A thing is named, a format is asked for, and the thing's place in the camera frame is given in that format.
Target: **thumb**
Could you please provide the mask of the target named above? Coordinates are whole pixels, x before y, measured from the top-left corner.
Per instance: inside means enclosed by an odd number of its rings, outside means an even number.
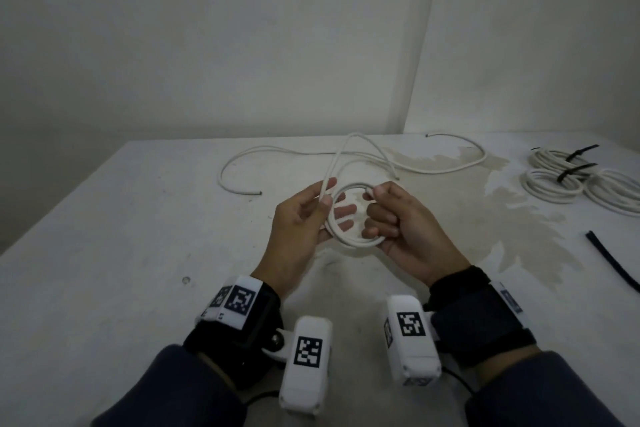
[[[409,218],[411,205],[399,197],[395,197],[393,194],[387,192],[383,186],[376,186],[373,188],[373,197],[376,199],[378,204],[395,214],[400,218],[400,220],[406,220]]]
[[[318,205],[311,216],[307,219],[308,223],[311,223],[316,229],[320,229],[324,221],[329,217],[331,213],[331,207],[333,205],[333,198],[328,194],[325,194],[322,199],[318,201]]]

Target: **hand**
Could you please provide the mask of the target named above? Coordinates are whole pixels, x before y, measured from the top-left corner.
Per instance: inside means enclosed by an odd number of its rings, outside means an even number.
[[[338,180],[332,177],[327,189]],[[316,249],[316,245],[331,238],[329,232],[321,227],[329,216],[333,200],[325,195],[318,202],[322,181],[312,184],[276,207],[271,225],[271,236],[260,264],[252,273],[266,282],[280,298],[284,298],[300,282],[307,263]],[[344,193],[336,202],[345,198]],[[356,205],[341,206],[333,210],[336,219],[344,218],[356,212]],[[353,220],[340,223],[347,231],[353,226]]]
[[[435,216],[420,201],[392,182],[373,189],[376,203],[367,207],[364,238],[386,237],[378,245],[400,268],[428,287],[470,266]],[[365,193],[364,198],[374,198]]]

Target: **white table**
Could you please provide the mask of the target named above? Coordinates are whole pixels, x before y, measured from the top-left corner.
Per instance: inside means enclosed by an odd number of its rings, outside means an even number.
[[[564,355],[622,422],[640,424],[640,296],[584,237],[594,230],[640,278],[640,220],[584,196],[569,205],[538,201],[517,180],[529,149],[540,145],[570,150],[600,143],[590,159],[636,178],[640,156],[584,132],[473,137],[499,157],[454,174],[402,172],[401,183],[433,209],[472,261],[511,290],[540,345]],[[374,139],[404,159],[456,158],[465,146],[449,137]],[[330,161],[247,156],[226,179],[264,191],[250,197],[216,185],[229,157],[256,144],[317,151],[340,142],[342,137],[295,137],[124,146],[0,259],[0,423],[80,426],[111,406],[163,346],[184,339],[226,277],[253,269],[276,204],[322,179]],[[354,142],[353,148],[367,144]],[[388,180],[384,169],[362,161],[340,176]],[[390,381],[380,301],[412,287],[426,299],[424,287],[376,253],[338,246],[317,252],[283,314],[287,326],[303,314],[333,322],[330,390],[320,425],[465,424],[467,394],[452,378],[417,390]],[[272,371],[247,396],[277,388],[280,376]],[[247,425],[291,422],[274,399],[265,399],[250,408]]]

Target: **person's right hand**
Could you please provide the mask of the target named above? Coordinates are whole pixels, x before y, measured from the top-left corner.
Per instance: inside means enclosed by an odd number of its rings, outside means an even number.
[[[384,236],[378,245],[393,261],[428,287],[437,280],[470,266],[447,237],[435,216],[420,201],[393,182],[364,194],[369,218],[364,238]]]

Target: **person's left hand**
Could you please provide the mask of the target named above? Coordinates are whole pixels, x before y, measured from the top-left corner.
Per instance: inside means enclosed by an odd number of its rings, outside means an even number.
[[[327,189],[337,182],[332,177]],[[331,196],[325,195],[318,202],[321,187],[322,181],[318,181],[278,204],[273,215],[267,249],[260,264],[251,274],[271,286],[281,299],[300,282],[316,245],[331,238],[329,232],[321,227],[329,216],[333,200]],[[344,198],[342,193],[336,202]],[[338,220],[354,214],[356,209],[355,204],[349,204],[335,208],[333,213]],[[353,220],[340,223],[340,228],[344,231],[352,226]]]

